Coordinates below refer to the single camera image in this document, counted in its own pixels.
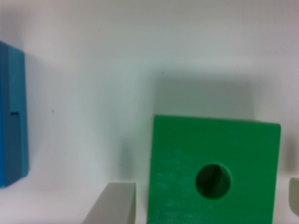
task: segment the white wall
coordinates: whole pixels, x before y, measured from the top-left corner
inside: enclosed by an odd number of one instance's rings
[[[274,223],[299,221],[298,1],[0,0],[0,39],[26,52],[31,165],[0,223],[80,223],[109,181],[146,223],[154,113],[280,123]]]

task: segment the blue block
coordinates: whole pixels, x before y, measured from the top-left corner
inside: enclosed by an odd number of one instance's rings
[[[0,42],[0,188],[28,174],[24,53]]]

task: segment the toy block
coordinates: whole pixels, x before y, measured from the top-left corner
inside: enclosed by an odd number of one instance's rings
[[[280,126],[156,116],[148,224],[272,223]]]
[[[24,53],[0,42],[0,187],[28,174]]]
[[[108,183],[83,224],[134,224],[135,184]]]

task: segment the hole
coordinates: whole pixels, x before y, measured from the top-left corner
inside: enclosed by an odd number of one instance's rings
[[[203,167],[196,177],[197,191],[208,199],[219,199],[230,189],[232,178],[228,170],[218,164]]]

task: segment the green cube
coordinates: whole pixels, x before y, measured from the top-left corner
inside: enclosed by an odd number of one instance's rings
[[[148,224],[271,224],[280,125],[156,116]]]

